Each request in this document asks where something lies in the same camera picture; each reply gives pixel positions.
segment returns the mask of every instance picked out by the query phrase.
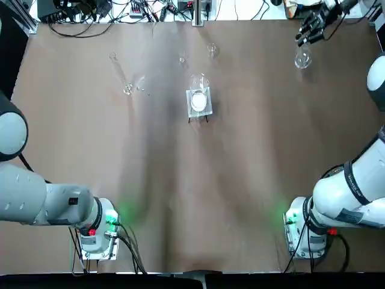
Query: test tube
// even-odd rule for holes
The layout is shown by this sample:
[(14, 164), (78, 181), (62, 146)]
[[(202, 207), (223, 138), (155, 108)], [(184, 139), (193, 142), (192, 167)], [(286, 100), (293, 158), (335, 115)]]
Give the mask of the test tube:
[(127, 81), (126, 75), (123, 72), (123, 69), (118, 61), (116, 53), (111, 52), (109, 54), (109, 59), (111, 59), (112, 65), (115, 67), (116, 73), (118, 74), (120, 81), (123, 84), (123, 92), (127, 95), (131, 95), (131, 93), (134, 91), (134, 88), (132, 84)]

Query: glass beaker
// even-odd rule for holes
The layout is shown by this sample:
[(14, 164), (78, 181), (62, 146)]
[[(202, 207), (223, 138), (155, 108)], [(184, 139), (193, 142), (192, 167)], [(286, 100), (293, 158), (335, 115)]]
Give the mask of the glass beaker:
[(118, 74), (119, 78), (120, 78), (120, 81), (122, 82), (122, 85), (123, 85), (123, 92), (127, 95), (131, 95), (132, 92), (134, 91), (134, 87), (131, 83), (129, 83), (126, 79), (126, 75), (118, 61), (118, 58), (116, 56), (116, 53), (115, 52), (111, 52), (109, 54), (109, 59), (111, 60), (112, 62), (112, 65), (114, 66), (115, 68), (115, 71), (116, 73)]
[(205, 110), (208, 103), (208, 96), (206, 94), (210, 82), (203, 73), (194, 74), (190, 81), (190, 105), (196, 112)]
[(295, 45), (297, 47), (294, 58), (295, 66), (299, 69), (304, 69), (312, 62), (312, 54), (310, 52), (309, 45), (307, 43), (301, 45), (300, 47), (298, 47), (297, 43)]

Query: electronic equipment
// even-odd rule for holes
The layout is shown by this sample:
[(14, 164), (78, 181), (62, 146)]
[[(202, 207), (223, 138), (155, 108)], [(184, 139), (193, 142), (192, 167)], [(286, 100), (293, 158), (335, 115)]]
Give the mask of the electronic equipment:
[(108, 15), (112, 4), (108, 0), (40, 0), (37, 1), (37, 17), (42, 23), (55, 23), (66, 18), (71, 22), (80, 12), (84, 17), (103, 18)]
[[(212, 0), (202, 0), (202, 11), (211, 11)], [(179, 11), (185, 11), (190, 8), (193, 9), (194, 1), (189, 0), (178, 0), (177, 8)]]

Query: metal rod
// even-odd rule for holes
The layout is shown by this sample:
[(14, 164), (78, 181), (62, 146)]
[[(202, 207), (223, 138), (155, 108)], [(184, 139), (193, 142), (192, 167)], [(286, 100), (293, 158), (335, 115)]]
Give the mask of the metal rod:
[(192, 20), (193, 26), (203, 26), (201, 9), (202, 9), (202, 0), (195, 0), (194, 5), (194, 19)]

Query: small stand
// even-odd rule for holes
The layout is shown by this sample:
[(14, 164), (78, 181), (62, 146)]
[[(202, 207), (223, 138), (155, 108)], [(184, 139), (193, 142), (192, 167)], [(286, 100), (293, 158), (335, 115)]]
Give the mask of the small stand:
[(188, 123), (190, 123), (191, 119), (197, 119), (199, 117), (205, 117), (206, 122), (209, 122), (208, 116), (212, 114), (212, 104), (211, 104), (211, 94), (210, 87), (205, 91), (205, 95), (207, 97), (207, 104), (203, 111), (196, 111), (193, 109), (191, 105), (191, 99), (195, 93), (200, 93), (200, 90), (186, 90), (186, 101), (187, 101), (187, 115), (188, 115)]

